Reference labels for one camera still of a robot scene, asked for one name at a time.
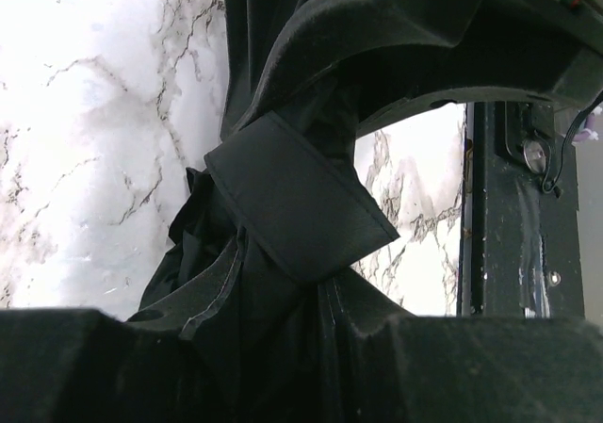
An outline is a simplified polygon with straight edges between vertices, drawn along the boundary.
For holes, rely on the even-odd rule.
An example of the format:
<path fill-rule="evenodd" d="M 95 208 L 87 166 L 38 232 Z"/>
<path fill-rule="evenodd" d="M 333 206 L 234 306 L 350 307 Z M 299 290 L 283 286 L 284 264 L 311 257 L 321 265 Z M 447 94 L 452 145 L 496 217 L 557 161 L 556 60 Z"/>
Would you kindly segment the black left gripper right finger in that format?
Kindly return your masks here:
<path fill-rule="evenodd" d="M 602 332 L 417 317 L 347 269 L 324 285 L 324 406 L 329 422 L 598 422 Z"/>

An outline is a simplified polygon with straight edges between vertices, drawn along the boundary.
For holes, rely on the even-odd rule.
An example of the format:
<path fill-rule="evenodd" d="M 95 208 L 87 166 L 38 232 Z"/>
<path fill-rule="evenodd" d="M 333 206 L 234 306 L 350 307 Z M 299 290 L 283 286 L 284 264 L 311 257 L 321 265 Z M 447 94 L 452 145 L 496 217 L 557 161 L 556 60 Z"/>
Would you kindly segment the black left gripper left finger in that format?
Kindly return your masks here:
<path fill-rule="evenodd" d="M 1 314 L 5 422 L 199 422 L 240 390 L 235 241 L 125 322 L 95 309 Z"/>

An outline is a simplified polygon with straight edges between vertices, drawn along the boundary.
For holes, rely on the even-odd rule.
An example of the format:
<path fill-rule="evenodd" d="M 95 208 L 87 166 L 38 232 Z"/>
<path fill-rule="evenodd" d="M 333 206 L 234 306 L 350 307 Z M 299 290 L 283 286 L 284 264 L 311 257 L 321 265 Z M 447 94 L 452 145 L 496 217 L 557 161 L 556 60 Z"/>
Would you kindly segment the black folding umbrella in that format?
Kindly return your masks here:
<path fill-rule="evenodd" d="M 236 131 L 229 83 L 222 142 L 187 171 L 189 197 L 140 311 L 236 242 L 239 395 L 199 422 L 329 422 L 324 285 L 398 235 L 354 170 L 362 86 L 337 65 Z"/>

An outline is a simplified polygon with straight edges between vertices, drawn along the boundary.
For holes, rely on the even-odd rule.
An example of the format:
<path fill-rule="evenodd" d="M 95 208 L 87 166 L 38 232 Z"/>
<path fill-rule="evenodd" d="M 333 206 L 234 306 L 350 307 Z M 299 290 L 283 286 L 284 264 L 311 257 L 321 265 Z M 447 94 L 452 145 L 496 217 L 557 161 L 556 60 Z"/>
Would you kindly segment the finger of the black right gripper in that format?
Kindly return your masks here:
<path fill-rule="evenodd" d="M 482 0 L 230 0 L 230 128 L 366 51 L 453 48 Z"/>
<path fill-rule="evenodd" d="M 359 135 L 448 103 L 584 108 L 602 91 L 602 0 L 481 0 L 452 48 L 389 46 L 347 61 Z"/>

